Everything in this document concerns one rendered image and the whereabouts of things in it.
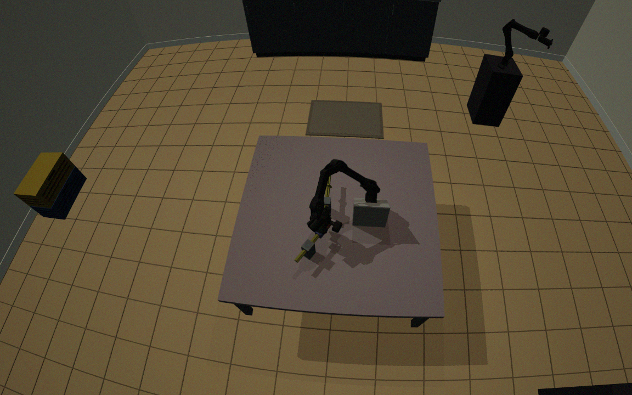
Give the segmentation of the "yellow rectangular bar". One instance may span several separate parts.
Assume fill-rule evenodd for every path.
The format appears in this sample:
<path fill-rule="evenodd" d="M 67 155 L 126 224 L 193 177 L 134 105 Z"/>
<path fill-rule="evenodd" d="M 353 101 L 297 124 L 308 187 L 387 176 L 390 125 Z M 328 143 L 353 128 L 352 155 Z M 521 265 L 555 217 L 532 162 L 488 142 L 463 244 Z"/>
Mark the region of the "yellow rectangular bar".
<path fill-rule="evenodd" d="M 324 207 L 327 206 L 331 209 L 331 197 L 329 197 L 330 194 L 330 188 L 332 188 L 332 186 L 330 185 L 331 182 L 331 176 L 328 179 L 327 182 L 327 187 L 326 187 L 326 192 L 325 192 L 325 197 L 324 197 Z"/>

